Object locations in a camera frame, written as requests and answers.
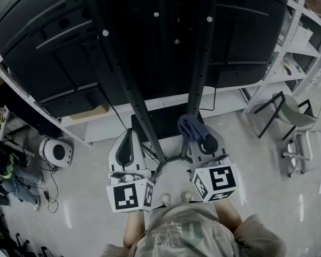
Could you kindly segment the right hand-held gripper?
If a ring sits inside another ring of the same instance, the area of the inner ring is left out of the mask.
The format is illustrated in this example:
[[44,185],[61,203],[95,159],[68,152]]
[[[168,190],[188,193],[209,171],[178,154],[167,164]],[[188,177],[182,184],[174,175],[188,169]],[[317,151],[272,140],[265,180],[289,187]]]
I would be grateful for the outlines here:
[[[214,156],[191,164],[188,170],[190,181],[202,202],[213,202],[229,198],[237,189],[237,166],[226,154],[224,138],[214,129],[205,126],[209,134],[205,139],[205,151]],[[193,160],[201,160],[203,153],[198,142],[190,143]]]

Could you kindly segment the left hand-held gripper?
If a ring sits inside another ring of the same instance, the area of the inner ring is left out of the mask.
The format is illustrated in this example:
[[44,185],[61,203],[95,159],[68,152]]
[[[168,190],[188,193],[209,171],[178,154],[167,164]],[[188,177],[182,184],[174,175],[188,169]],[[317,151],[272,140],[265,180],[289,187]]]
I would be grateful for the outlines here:
[[144,161],[138,134],[126,130],[114,142],[109,152],[109,185],[106,187],[114,213],[150,211],[154,193],[152,172]]

